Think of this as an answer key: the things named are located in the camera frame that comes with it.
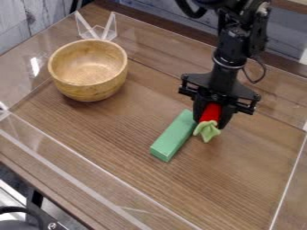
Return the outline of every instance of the wooden table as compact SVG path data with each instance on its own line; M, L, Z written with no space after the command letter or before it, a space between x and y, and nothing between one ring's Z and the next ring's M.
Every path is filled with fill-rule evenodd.
M94 25L109 12L90 4L81 14ZM269 67L265 80L249 85L264 97L256 114L237 114L208 145L192 137L165 164L148 147L191 109L177 94L178 77L209 71L213 47L120 14L116 21L129 71L102 102L66 99L38 65L78 39L73 16L0 57L1 74L10 76L0 79L10 107L0 121L1 162L93 229L299 229L307 208L300 180L276 211L297 155L307 154L305 79ZM257 69L249 61L248 71Z

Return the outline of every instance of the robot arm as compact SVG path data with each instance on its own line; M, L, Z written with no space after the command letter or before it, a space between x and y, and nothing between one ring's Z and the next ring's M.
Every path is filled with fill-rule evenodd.
M199 6L196 12L185 0L176 0L188 16L201 17L207 9L219 14L219 45L213 53L213 70L208 74L184 74L178 93L195 101L195 121L200 122L207 105L220 106L217 128L223 129L236 112L252 115L255 105L260 101L257 95L237 81L237 72L244 71L247 58L257 60L259 53L265 49L265 26L269 15L269 0L193 0ZM248 80L255 84L265 75Z

